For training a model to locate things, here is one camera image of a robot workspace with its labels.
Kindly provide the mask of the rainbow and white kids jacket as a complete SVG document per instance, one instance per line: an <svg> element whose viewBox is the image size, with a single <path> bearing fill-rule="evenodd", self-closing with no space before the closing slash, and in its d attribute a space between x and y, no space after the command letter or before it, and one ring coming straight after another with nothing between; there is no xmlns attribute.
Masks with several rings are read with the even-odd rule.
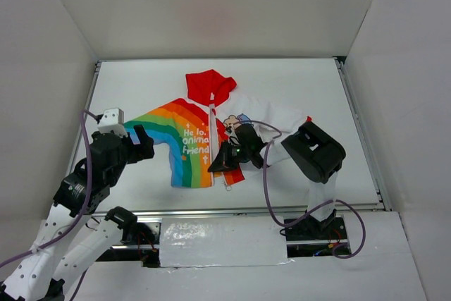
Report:
<svg viewBox="0 0 451 301"><path fill-rule="evenodd" d="M226 127L234 122L263 121L286 137L310 119L300 109L238 92L234 78L213 69L188 73L185 79L184 97L125 123L133 142L138 141L133 126L141 124L155 144L168 145L171 185L175 188L210 188L217 180L234 185L250 176L250 162L227 173L208 172L222 141L228 140Z"/></svg>

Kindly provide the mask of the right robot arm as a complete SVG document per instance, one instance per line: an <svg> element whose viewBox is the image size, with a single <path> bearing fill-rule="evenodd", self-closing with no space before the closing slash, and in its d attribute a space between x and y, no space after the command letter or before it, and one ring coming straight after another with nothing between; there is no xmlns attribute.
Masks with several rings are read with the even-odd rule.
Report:
<svg viewBox="0 0 451 301"><path fill-rule="evenodd" d="M310 184L307 211L298 219L284 223L277 219L271 206L267 180L269 151L283 133L268 123L249 119L234 122L226 130L232 135L222 141L208 172L227 173L237 170L241 163L252 163L262 170L264 198L275 224L288 230L305 222L313 238L323 238L329 233L336 215L335 183L346 157L344 147L311 119L281 141L283 149Z"/></svg>

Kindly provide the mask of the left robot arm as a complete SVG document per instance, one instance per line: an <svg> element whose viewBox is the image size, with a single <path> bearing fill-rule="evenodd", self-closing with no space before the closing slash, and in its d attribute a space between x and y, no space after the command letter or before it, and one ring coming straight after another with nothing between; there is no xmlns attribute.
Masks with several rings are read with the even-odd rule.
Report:
<svg viewBox="0 0 451 301"><path fill-rule="evenodd" d="M136 125L133 130L137 144L130 132L93 133L87 156L62 180L32 247L18 256L18 267L1 282L2 300L64 300L105 251L149 232L134 213L114 207L82 242L70 245L109 196L125 166L154 156L154 141L144 127Z"/></svg>

